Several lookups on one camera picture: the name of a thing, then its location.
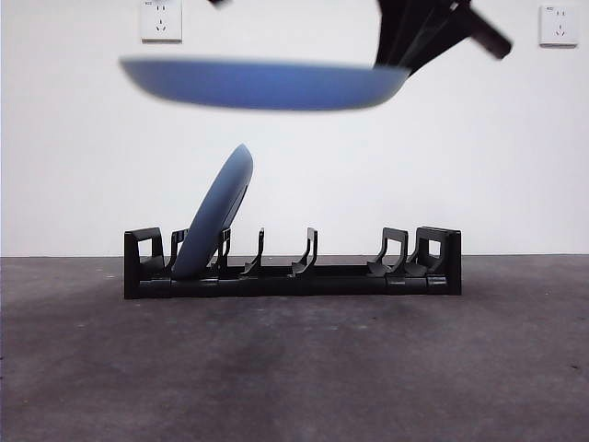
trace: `electrical outlet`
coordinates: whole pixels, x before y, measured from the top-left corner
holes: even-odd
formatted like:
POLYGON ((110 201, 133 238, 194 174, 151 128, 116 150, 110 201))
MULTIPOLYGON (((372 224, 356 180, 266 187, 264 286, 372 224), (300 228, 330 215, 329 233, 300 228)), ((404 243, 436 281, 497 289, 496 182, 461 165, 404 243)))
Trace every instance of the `electrical outlet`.
POLYGON ((182 41, 181 0, 143 0, 142 41, 182 41))
POLYGON ((577 46, 579 23, 575 6, 540 7, 540 46, 577 46))

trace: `concrete floor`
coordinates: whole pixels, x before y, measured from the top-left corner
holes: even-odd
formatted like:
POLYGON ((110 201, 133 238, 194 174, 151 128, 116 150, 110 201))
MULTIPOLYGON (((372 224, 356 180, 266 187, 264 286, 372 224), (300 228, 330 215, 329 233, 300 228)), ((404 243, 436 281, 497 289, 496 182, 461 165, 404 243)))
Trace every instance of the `concrete floor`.
POLYGON ((462 297, 124 301, 120 259, 4 259, 3 436, 589 440, 589 256, 466 257, 462 297))

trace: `wall socket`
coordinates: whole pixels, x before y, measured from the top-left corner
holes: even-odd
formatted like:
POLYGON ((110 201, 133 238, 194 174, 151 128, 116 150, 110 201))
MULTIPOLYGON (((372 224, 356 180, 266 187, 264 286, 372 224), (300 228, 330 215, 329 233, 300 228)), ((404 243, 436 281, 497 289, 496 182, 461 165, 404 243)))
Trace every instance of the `wall socket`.
POLYGON ((143 0, 141 40, 144 42, 182 41, 181 0, 143 0))
POLYGON ((572 5, 540 7, 540 46, 574 47, 579 44, 579 16, 572 5))

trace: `white wall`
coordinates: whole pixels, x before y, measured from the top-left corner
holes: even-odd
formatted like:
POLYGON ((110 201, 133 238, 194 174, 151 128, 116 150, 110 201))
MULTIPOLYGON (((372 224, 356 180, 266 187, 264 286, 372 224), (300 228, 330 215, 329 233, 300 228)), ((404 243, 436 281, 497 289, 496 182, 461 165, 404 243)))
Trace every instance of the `white wall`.
POLYGON ((382 226, 463 230, 466 253, 589 252, 589 5, 576 50, 537 47, 536 0, 473 2, 512 37, 464 42, 388 103, 225 110, 147 96, 130 53, 373 62, 376 1, 184 0, 184 42, 142 45, 138 0, 4 0, 4 256, 121 255, 122 232, 186 227, 244 142, 254 160, 232 250, 374 253, 382 226))

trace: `blue plate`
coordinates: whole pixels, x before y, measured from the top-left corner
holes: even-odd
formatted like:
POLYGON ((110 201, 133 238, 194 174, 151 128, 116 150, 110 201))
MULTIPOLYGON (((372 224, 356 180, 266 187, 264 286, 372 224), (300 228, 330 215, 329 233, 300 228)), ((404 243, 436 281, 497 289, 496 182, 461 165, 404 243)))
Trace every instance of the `blue plate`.
POLYGON ((236 216, 253 169, 248 148, 240 145, 219 171, 192 220, 172 268, 174 278, 191 278, 206 269, 217 250, 219 233, 229 228, 236 216))
POLYGON ((163 99, 211 106, 329 111, 375 106, 407 80, 404 67, 271 64, 202 59, 123 57, 145 91, 163 99))

